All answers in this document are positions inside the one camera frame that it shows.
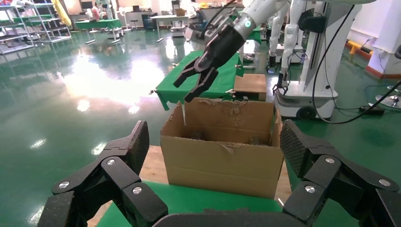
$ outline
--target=metal shelf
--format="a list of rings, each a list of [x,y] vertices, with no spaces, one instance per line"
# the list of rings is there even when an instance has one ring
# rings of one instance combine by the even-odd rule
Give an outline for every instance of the metal shelf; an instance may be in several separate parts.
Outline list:
[[[47,29],[47,32],[57,32],[57,31],[65,30],[65,29],[67,29],[67,27],[50,28],[50,29]],[[46,31],[41,30],[41,31],[38,31],[38,33],[46,33]]]
[[[51,19],[46,19],[46,20],[42,20],[43,22],[47,22],[47,21],[54,21],[54,20],[61,20],[60,18],[51,18]],[[40,23],[41,20],[31,20],[31,23]]]
[[[33,45],[21,45],[21,46],[11,47],[11,48],[8,48],[7,50],[2,50],[2,54],[14,52],[14,51],[20,51],[20,50],[24,50],[24,49],[28,49],[28,48],[32,48],[32,47],[33,47]]]
[[[53,3],[36,3],[35,6],[29,5],[25,8],[26,9],[34,9],[36,7],[37,9],[41,9],[41,8],[47,8],[49,6],[53,6]]]
[[[23,37],[26,37],[26,36],[28,36],[28,35],[5,35],[5,36],[0,36],[0,42],[13,40],[13,39],[19,39],[19,38],[23,38]]]
[[[56,43],[56,42],[60,42],[60,41],[64,41],[67,39],[71,39],[71,36],[50,36],[51,40],[47,39],[47,40],[34,40],[34,43]]]
[[[6,11],[13,8],[15,8],[15,6],[0,6],[0,11]]]
[[[0,27],[14,27],[14,26],[19,26],[19,25],[23,25],[22,23],[12,23],[10,25],[1,25],[0,23]]]

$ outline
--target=chair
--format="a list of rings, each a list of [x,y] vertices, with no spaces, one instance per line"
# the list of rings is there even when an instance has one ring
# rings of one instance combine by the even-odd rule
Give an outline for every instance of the chair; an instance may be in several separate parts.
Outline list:
[[[138,22],[138,20],[130,20],[130,22],[134,22],[134,27],[132,28],[132,30],[135,28],[135,30],[138,30],[137,28],[137,24],[136,22]]]

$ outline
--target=open cardboard box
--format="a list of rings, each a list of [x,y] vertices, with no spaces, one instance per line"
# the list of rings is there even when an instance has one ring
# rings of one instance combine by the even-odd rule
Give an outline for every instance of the open cardboard box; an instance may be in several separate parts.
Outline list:
[[[273,103],[196,98],[161,130],[170,184],[274,199],[283,163]]]

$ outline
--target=yellow object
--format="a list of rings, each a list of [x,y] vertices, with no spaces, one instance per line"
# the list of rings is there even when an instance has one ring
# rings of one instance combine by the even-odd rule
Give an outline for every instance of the yellow object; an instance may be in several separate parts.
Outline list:
[[[352,46],[351,51],[349,52],[350,54],[355,54],[355,52],[359,49],[362,48],[361,45],[353,42],[353,41],[348,41],[348,44],[350,44]]]
[[[199,8],[207,8],[207,7],[208,7],[208,4],[205,2],[202,2],[199,4]]]
[[[64,8],[62,7],[61,3],[59,0],[52,0],[52,3],[54,4],[54,8],[57,11],[57,14],[59,15],[61,22],[65,24],[66,26],[71,26],[71,20],[68,17],[67,13],[65,12]]]

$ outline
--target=screw head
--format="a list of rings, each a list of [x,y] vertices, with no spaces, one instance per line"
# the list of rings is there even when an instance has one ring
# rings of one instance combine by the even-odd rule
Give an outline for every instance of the screw head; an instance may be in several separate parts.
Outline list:
[[[141,187],[135,187],[133,190],[132,190],[132,193],[134,193],[134,194],[139,194],[140,192],[142,191],[142,188]]]
[[[387,186],[387,187],[391,185],[390,182],[388,182],[388,181],[385,180],[385,179],[380,179],[380,180],[379,180],[379,183],[381,183],[382,185]]]
[[[334,160],[331,159],[331,158],[326,158],[326,162],[328,162],[328,163],[330,163],[330,164],[333,164],[333,163],[334,163]]]
[[[314,193],[316,191],[316,189],[312,186],[306,186],[305,190],[309,193]]]
[[[70,183],[68,181],[64,181],[61,184],[59,184],[59,188],[66,188]]]
[[[108,165],[114,165],[114,163],[115,163],[115,160],[114,160],[114,159],[111,159],[111,160],[108,160],[108,161],[107,161],[107,164],[108,164]]]

